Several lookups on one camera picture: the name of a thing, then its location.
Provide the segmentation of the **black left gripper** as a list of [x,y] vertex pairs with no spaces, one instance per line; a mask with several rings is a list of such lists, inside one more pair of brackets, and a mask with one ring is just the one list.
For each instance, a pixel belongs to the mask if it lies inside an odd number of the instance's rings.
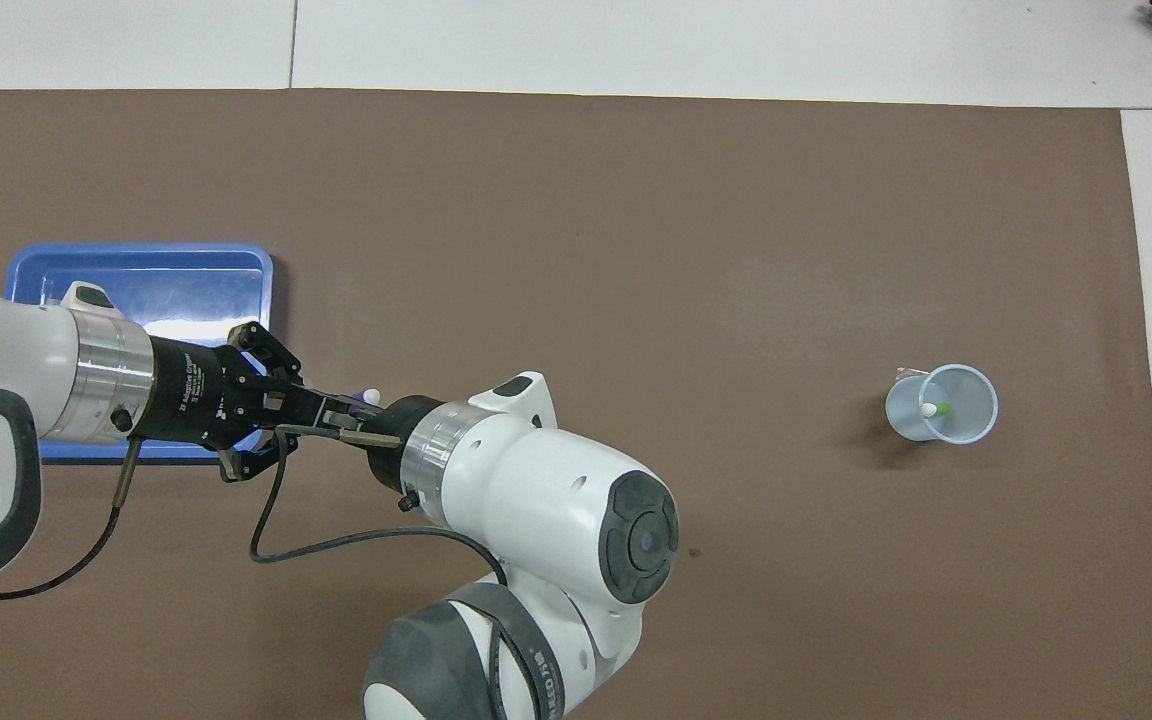
[[[260,411],[321,411],[326,397],[364,397],[378,406],[376,393],[339,395],[311,387],[298,357],[260,323],[234,325],[228,344],[219,347],[169,338],[150,342],[154,378],[141,435],[219,450],[225,483],[253,479],[294,450],[291,435],[301,425],[256,420]],[[270,438],[256,448],[237,448],[257,430]]]

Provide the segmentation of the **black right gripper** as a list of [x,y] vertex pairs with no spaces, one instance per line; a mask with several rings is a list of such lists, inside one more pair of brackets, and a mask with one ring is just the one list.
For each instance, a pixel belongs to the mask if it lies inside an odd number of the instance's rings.
[[420,420],[444,404],[438,397],[411,395],[397,397],[397,401],[382,409],[364,397],[326,397],[321,409],[321,427],[361,429],[366,425],[367,433],[396,437],[396,447],[369,446],[367,462],[382,486],[397,493],[407,493],[401,480],[406,446]]

